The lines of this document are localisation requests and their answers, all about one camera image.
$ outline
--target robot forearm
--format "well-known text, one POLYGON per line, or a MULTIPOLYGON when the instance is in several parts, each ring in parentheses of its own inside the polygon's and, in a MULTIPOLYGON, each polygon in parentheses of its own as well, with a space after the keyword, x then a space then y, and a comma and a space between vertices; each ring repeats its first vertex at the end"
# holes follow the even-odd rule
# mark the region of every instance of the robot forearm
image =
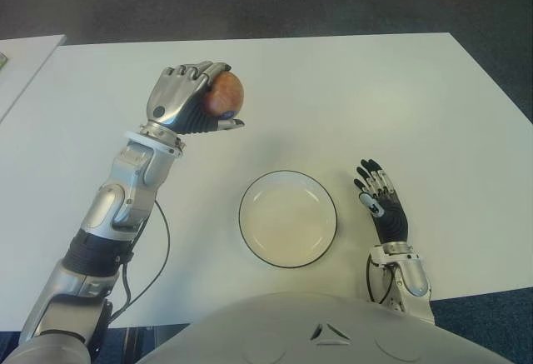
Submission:
POLYGON ((127 133, 128 144, 48 278, 22 329, 21 346, 6 362, 15 363, 29 351, 39 357, 53 347, 61 354, 62 343, 77 352, 81 342, 96 356, 112 311, 106 296, 118 268, 132 257, 132 243, 150 216, 158 188, 182 154, 178 135, 244 125, 236 119, 219 121, 202 110, 212 81, 226 70, 225 63, 212 62, 163 70, 147 104, 147 124, 139 133, 127 133))

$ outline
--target white tabletop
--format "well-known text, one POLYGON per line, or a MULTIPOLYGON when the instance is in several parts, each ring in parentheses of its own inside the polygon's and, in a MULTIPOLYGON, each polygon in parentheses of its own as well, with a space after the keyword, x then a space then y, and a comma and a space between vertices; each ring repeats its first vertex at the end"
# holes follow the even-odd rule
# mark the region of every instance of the white tabletop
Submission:
MULTIPOLYGON (((243 129, 184 137, 159 200, 172 227, 167 269, 114 325, 190 322, 279 291, 366 298, 377 242, 352 180, 375 158, 396 184, 432 299, 533 285, 531 123, 449 34, 150 42, 59 47, 0 126, 5 290, 0 329, 19 329, 107 178, 123 133, 145 122, 166 66, 229 62, 245 88, 243 129), (317 262, 281 269, 241 238, 242 194, 291 169, 331 194, 338 233, 317 262)), ((159 268, 153 213, 128 274, 133 295, 159 268)), ((112 294, 122 304, 122 288, 112 294)))
POLYGON ((8 58, 0 69, 0 122, 63 40, 63 35, 52 35, 0 41, 0 52, 8 58))

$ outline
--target robotic hand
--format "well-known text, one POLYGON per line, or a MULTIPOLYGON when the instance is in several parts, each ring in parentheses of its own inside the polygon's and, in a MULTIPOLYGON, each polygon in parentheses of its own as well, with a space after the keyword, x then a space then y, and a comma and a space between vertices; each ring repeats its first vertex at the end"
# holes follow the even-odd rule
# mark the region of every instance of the robotic hand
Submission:
POLYGON ((242 86, 229 70, 223 62, 163 70, 148 100, 147 123, 139 133, 127 132, 129 142, 115 158, 109 178, 30 312, 20 346, 6 362, 88 362, 96 357, 112 314, 107 296, 118 268, 132 258, 158 188, 182 155, 178 136, 244 125, 232 118, 242 104, 242 86), (231 115, 223 116, 225 109, 231 115))
POLYGON ((397 311, 407 312, 434 323, 429 300, 431 286, 420 256, 407 244, 407 217, 391 180, 374 160, 361 160, 356 170, 364 182, 354 179, 361 190, 359 200, 370 210, 381 245, 373 247, 366 264, 366 285, 370 299, 370 265, 391 276, 384 297, 379 301, 397 311))

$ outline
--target cable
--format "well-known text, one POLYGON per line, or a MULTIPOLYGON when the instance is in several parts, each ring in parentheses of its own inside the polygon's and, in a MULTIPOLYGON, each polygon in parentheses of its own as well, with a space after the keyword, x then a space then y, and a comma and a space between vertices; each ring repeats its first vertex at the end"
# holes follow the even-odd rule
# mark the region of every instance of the cable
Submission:
MULTIPOLYGON (((376 302, 374 295, 372 295, 372 288, 370 286, 370 263, 371 263, 371 255, 369 254, 368 259, 366 260, 366 289, 368 289, 368 296, 370 297, 371 302, 376 302)), ((386 289, 385 296, 383 296, 383 298, 377 304, 382 304, 387 299, 392 289, 392 283, 394 282, 394 272, 392 271, 392 268, 390 267, 386 267, 386 268, 391 273, 391 280, 389 281, 389 287, 386 289)))
MULTIPOLYGON (((139 298, 144 295, 144 293, 153 285, 153 283, 161 276, 163 270, 165 269, 165 266, 167 265, 168 256, 170 254, 170 227, 168 225, 167 216, 165 216, 165 212, 159 205, 159 202, 156 200, 155 204, 157 208, 159 209, 159 212, 161 213, 161 217, 163 219, 163 222, 165 223, 165 228, 167 230, 167 252, 165 254, 165 260, 163 261, 163 264, 161 265, 161 268, 159 268, 159 271, 157 272, 156 276, 146 285, 144 289, 133 299, 132 293, 130 291, 129 283, 127 281, 127 263, 122 264, 122 285, 124 286, 124 291, 126 292, 126 302, 124 305, 119 308, 116 312, 114 312, 111 317, 109 318, 108 324, 111 324, 113 321, 115 321, 123 312, 125 312, 134 302, 139 300, 139 298)), ((139 232, 135 236, 135 239, 133 239, 132 247, 135 247, 137 241, 139 240, 139 237, 141 237, 142 232, 144 231, 144 228, 148 222, 148 218, 145 220, 145 222, 141 225, 141 228, 139 229, 139 232)))

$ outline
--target floor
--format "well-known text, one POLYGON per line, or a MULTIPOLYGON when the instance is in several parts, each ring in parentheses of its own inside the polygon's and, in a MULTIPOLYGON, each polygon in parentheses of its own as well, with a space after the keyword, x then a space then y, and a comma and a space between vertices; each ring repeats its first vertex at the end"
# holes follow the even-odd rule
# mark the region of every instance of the floor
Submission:
MULTIPOLYGON (((0 39, 64 33, 67 43, 79 44, 450 32, 531 121, 532 13, 533 0, 0 0, 0 39)), ((533 289, 432 308, 437 325, 514 362, 533 362, 533 289)), ((117 362, 123 334, 109 333, 98 362, 117 362)), ((0 357, 14 340, 0 335, 0 357)))

